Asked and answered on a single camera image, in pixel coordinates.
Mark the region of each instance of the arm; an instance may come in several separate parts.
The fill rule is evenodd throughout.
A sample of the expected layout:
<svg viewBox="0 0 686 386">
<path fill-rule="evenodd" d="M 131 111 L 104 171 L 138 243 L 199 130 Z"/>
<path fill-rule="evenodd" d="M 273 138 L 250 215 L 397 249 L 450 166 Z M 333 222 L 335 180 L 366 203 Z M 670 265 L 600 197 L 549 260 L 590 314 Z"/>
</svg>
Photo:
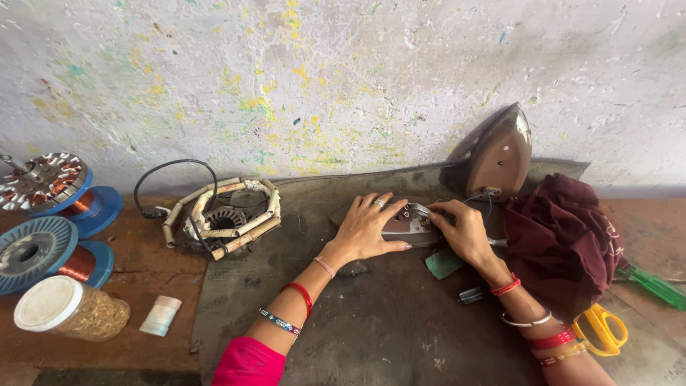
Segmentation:
<svg viewBox="0 0 686 386">
<path fill-rule="evenodd" d="M 457 200 L 435 203 L 429 205 L 428 208 L 455 216 L 455 226 L 451 225 L 440 214 L 430 214 L 429 218 L 441 229 L 451 248 L 474 266 L 491 288 L 501 288 L 513 283 L 512 274 L 507 265 L 493 253 L 488 244 L 486 230 L 479 211 L 471 209 Z M 541 320 L 547 315 L 547 310 L 531 297 L 522 286 L 515 287 L 499 296 L 498 299 L 515 323 L 531 323 Z M 519 332 L 526 339 L 548 338 L 562 332 L 562 330 L 562 325 L 554 318 L 533 327 L 519 328 Z M 538 359 L 549 358 L 574 347 L 575 344 L 576 342 L 569 342 L 548 350 L 532 350 L 532 353 Z M 543 367 L 543 375 L 551 386 L 610 386 L 615 384 L 588 352 Z"/>
<path fill-rule="evenodd" d="M 322 256 L 322 261 L 334 271 L 338 271 L 342 266 L 354 260 L 392 251 L 406 251 L 411 248 L 412 246 L 404 241 L 387 242 L 381 238 L 383 226 L 407 203 L 407 200 L 400 200 L 384 210 L 374 203 L 376 199 L 387 203 L 391 197 L 393 197 L 392 193 L 380 197 L 377 193 L 369 194 L 364 198 L 356 197 L 336 237 L 328 242 L 319 254 Z M 324 267 L 317 262 L 312 262 L 293 282 L 305 288 L 314 304 L 329 280 L 331 280 L 331 275 Z M 307 318 L 307 306 L 303 296 L 293 288 L 286 288 L 266 310 L 296 327 L 301 327 Z M 236 358 L 245 354 L 236 353 L 238 348 L 234 348 L 233 345 L 236 341 L 244 342 L 246 337 L 250 339 L 248 341 L 254 339 L 258 342 L 252 341 L 254 344 L 251 348 L 256 347 L 259 352 L 250 357 L 250 363 L 237 365 Z M 295 334 L 278 327 L 265 317 L 258 317 L 244 337 L 234 339 L 229 344 L 215 371 L 213 385 L 275 385 L 283 372 L 285 362 L 283 356 L 288 353 L 295 338 Z M 277 361 L 268 361 L 268 359 L 274 354 L 280 358 L 278 363 L 281 368 L 278 374 L 274 372 L 265 374 L 262 364 L 270 363 L 270 369 L 272 369 L 271 364 Z M 250 379 L 237 378 L 237 375 L 247 376 Z"/>
</svg>

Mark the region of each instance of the red thread bracelet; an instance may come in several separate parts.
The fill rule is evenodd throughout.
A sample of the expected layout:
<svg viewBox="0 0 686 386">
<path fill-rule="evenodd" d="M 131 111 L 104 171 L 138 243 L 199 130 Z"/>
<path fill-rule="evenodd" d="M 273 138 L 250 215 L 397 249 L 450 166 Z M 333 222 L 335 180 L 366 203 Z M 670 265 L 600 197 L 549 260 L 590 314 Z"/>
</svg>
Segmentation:
<svg viewBox="0 0 686 386">
<path fill-rule="evenodd" d="M 287 289 L 288 287 L 295 288 L 298 290 L 298 292 L 303 296 L 305 299 L 305 304 L 307 305 L 307 321 L 309 319 L 309 316 L 312 315 L 312 298 L 309 296 L 309 293 L 307 293 L 307 290 L 305 287 L 301 286 L 298 283 L 288 283 L 285 286 L 281 287 L 281 291 L 279 293 L 282 293 L 283 290 Z"/>
<path fill-rule="evenodd" d="M 512 279 L 514 280 L 514 283 L 508 284 L 504 287 L 496 288 L 490 290 L 490 293 L 494 294 L 495 296 L 502 296 L 505 295 L 506 293 L 510 292 L 511 290 L 515 289 L 516 286 L 521 285 L 521 280 L 517 279 L 515 276 L 514 272 L 510 272 L 512 274 Z"/>
<path fill-rule="evenodd" d="M 565 324 L 565 329 L 557 335 L 543 339 L 528 339 L 528 341 L 529 348 L 532 350 L 547 350 L 549 348 L 559 347 L 575 339 L 576 334 L 574 334 L 574 331 L 571 329 L 571 327 Z"/>
</svg>

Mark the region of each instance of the paint-splattered wall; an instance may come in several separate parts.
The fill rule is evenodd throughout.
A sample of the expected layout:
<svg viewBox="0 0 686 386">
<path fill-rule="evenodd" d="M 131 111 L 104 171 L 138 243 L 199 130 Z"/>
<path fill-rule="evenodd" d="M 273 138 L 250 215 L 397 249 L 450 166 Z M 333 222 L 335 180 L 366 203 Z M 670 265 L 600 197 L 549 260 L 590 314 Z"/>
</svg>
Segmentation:
<svg viewBox="0 0 686 386">
<path fill-rule="evenodd" d="M 0 0 L 3 144 L 131 192 L 186 157 L 222 177 L 442 163 L 520 101 L 534 156 L 590 161 L 602 191 L 686 184 L 683 0 L 478 3 Z"/>
</svg>

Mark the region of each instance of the green screwdriver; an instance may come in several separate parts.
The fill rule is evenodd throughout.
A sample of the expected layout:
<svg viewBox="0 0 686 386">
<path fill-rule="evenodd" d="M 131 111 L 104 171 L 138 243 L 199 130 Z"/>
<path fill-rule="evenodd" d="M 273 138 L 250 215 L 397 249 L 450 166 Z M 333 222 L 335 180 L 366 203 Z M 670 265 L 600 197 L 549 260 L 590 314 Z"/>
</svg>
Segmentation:
<svg viewBox="0 0 686 386">
<path fill-rule="evenodd" d="M 627 259 L 624 260 L 626 261 L 626 264 L 623 264 L 623 262 L 620 261 L 617 265 L 618 268 L 615 269 L 616 273 L 619 273 L 629 280 L 641 283 L 645 289 L 659 296 L 665 302 L 673 305 L 679 310 L 686 311 L 686 292 L 655 275 L 648 275 L 640 269 L 636 263 Z"/>
</svg>

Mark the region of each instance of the silver bracelet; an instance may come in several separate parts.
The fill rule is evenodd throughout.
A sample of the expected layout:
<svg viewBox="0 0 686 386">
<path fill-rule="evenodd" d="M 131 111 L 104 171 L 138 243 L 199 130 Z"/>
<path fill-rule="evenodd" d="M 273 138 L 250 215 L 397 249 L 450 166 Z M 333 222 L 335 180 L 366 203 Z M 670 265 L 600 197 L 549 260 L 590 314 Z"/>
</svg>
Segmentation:
<svg viewBox="0 0 686 386">
<path fill-rule="evenodd" d="M 514 327 L 533 327 L 533 326 L 535 326 L 536 324 L 543 324 L 543 323 L 545 323 L 546 321 L 548 321 L 548 319 L 550 319 L 550 318 L 553 317 L 553 312 L 552 312 L 551 310 L 548 310 L 548 315 L 547 315 L 546 317 L 544 317 L 543 319 L 541 319 L 541 320 L 536 320 L 536 321 L 533 321 L 533 322 L 531 322 L 531 323 L 515 323 L 515 322 L 509 321 L 509 320 L 507 320 L 507 319 L 505 318 L 505 315 L 507 315 L 507 314 L 508 314 L 507 311 L 505 311 L 504 313 L 502 313 L 502 315 L 500 315 L 500 319 L 503 319 L 503 321 L 504 321 L 505 323 L 509 324 L 510 326 L 514 326 Z"/>
</svg>

